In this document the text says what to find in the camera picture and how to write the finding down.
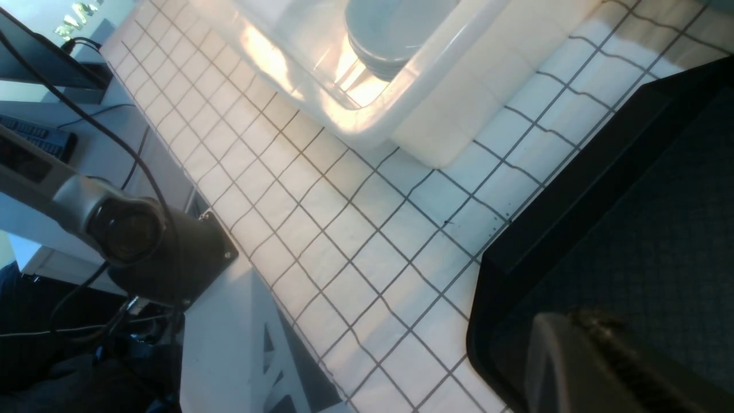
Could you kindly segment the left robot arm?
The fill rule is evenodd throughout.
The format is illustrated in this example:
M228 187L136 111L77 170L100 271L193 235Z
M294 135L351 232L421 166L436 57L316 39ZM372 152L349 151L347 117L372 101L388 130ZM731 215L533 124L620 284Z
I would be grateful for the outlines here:
M126 293L188 308L238 256L218 222L77 173L2 128L2 193L97 251Z

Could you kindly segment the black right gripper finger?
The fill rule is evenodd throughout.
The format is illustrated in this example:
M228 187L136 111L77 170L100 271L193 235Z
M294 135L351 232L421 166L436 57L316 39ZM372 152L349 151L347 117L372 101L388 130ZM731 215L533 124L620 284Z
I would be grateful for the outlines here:
M732 393L655 350L621 320L543 312L530 330L530 412L731 412Z

